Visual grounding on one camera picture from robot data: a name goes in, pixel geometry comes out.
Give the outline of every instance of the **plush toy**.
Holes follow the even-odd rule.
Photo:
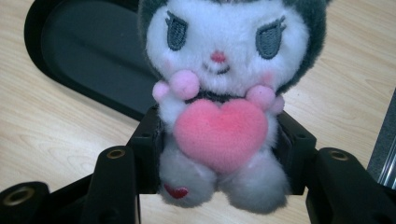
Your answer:
[[[254,213],[286,204],[276,115],[322,49],[328,2],[140,1],[141,38],[160,79],[165,202],[194,207],[221,190]]]

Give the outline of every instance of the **black tray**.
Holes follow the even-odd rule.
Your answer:
[[[35,0],[24,39],[48,77],[141,120],[156,77],[137,34],[137,0]]]

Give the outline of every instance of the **light wood grain surface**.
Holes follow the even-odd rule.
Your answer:
[[[0,191],[26,181],[59,189],[92,172],[97,155],[125,145],[138,122],[43,75],[31,62],[23,25],[33,0],[0,1]],[[286,94],[286,111],[317,139],[367,166],[396,87],[396,1],[334,0],[316,66]],[[180,209],[141,197],[144,223],[309,223],[304,196],[257,216],[210,203]]]

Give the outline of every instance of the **plush toy eye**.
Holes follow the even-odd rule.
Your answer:
[[[270,60],[277,55],[282,40],[282,31],[286,26],[282,26],[285,17],[265,24],[256,33],[256,48],[260,56],[265,60]]]
[[[186,43],[188,24],[169,11],[168,15],[169,19],[166,19],[166,24],[168,24],[168,47],[173,51],[177,51],[183,48],[184,44]]]

